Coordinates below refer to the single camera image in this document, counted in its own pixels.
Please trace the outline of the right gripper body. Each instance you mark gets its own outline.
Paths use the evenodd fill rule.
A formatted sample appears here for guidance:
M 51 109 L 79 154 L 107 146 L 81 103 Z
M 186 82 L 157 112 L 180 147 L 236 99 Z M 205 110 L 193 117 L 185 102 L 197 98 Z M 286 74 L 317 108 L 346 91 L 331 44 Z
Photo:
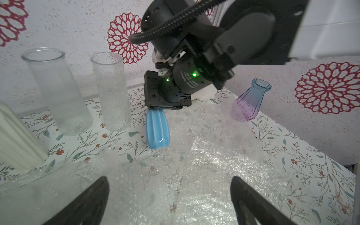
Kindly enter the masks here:
M 191 95 L 213 84 L 220 90 L 225 77 L 203 57 L 184 54 L 164 77 L 155 71 L 144 75 L 144 103 L 152 110 L 179 110 L 191 106 Z

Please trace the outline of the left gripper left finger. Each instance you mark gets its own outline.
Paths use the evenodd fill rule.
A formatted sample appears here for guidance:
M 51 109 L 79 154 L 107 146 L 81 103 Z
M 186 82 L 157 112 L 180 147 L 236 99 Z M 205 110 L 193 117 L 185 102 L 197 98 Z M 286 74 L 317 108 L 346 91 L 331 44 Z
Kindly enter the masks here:
M 110 186 L 106 176 L 91 184 L 45 225 L 99 225 L 104 216 Z

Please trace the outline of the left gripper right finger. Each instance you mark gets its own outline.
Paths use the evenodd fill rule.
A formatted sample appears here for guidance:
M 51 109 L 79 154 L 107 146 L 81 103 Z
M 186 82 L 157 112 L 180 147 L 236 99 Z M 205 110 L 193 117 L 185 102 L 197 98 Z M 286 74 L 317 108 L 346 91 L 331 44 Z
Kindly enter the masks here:
M 295 224 L 240 177 L 232 178 L 230 194 L 239 225 Z

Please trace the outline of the bubble item front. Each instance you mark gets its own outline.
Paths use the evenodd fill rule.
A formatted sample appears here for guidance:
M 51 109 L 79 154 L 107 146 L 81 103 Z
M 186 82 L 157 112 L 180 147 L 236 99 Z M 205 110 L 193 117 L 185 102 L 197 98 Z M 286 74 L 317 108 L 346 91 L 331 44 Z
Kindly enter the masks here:
M 230 185 L 240 177 L 289 219 L 286 175 L 259 160 L 198 139 L 185 155 L 177 225 L 239 225 Z

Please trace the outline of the bubble item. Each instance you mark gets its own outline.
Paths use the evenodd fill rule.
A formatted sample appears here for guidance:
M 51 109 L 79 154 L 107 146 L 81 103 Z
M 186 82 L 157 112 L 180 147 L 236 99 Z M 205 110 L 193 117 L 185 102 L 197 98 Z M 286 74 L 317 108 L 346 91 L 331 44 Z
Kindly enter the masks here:
M 65 207 L 102 179 L 109 183 L 102 225 L 196 225 L 188 169 L 182 151 L 156 151 L 132 163 L 103 151 L 88 162 L 46 168 L 1 186 L 1 224 L 41 225 L 60 213 L 58 222 L 69 225 L 75 211 Z
M 230 185 L 240 177 L 289 219 L 286 175 L 259 160 L 198 139 L 185 155 L 177 225 L 239 225 Z

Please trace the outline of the purple blue glass vase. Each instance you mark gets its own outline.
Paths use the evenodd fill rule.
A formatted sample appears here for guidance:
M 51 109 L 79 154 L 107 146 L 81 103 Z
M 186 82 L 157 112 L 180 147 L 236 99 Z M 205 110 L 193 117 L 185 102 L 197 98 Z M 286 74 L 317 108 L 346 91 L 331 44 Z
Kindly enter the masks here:
M 253 79 L 251 87 L 235 100 L 231 115 L 241 122 L 254 119 L 259 113 L 265 93 L 271 89 L 272 86 L 267 81 L 258 78 Z

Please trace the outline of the cream ribbed ceramic vase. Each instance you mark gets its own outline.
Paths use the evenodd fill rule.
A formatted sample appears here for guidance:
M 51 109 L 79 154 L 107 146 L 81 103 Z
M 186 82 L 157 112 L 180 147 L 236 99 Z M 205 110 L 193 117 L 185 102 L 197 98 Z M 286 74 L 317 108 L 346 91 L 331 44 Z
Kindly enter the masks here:
M 42 166 L 47 158 L 47 150 L 12 109 L 1 102 L 1 162 L 26 172 Z

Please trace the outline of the bubble purple vase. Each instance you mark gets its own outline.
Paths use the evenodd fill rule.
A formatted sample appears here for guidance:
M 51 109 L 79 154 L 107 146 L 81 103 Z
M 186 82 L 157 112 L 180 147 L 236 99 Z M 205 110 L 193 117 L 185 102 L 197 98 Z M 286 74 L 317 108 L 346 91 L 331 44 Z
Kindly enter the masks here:
M 252 133 L 242 114 L 233 115 L 231 99 L 219 104 L 195 101 L 179 111 L 167 111 L 172 141 L 205 141 L 230 152 L 260 160 L 261 143 Z

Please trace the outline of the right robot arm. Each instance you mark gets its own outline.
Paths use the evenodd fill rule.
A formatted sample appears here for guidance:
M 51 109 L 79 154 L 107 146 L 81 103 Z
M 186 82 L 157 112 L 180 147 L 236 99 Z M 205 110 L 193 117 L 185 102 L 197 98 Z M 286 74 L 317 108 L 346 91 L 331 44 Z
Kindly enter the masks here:
M 205 11 L 215 1 L 153 1 L 142 40 L 165 58 L 163 76 L 145 73 L 145 105 L 179 110 L 191 95 L 222 89 L 237 65 L 283 65 L 360 53 L 359 1 L 234 1 L 219 25 Z

